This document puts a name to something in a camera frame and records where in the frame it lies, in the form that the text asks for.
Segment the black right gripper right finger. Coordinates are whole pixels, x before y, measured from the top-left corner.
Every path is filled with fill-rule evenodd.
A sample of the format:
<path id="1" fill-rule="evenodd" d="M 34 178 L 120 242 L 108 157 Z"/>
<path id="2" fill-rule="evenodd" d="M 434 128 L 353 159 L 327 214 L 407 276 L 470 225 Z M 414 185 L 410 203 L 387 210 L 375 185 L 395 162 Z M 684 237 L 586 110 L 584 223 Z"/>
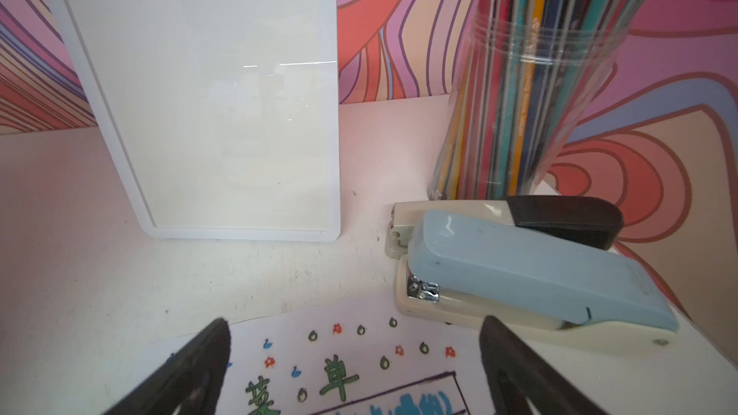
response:
<path id="1" fill-rule="evenodd" d="M 498 414 L 605 412 L 494 316 L 482 322 L 480 356 Z"/>

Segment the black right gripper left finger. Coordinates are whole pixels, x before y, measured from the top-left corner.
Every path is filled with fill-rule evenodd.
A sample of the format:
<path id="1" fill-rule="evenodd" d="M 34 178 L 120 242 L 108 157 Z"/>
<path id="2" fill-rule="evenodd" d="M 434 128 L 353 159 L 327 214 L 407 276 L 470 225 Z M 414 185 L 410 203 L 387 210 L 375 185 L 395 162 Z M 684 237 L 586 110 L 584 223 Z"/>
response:
<path id="1" fill-rule="evenodd" d="M 228 322 L 213 320 L 107 413 L 215 413 L 231 343 Z"/>

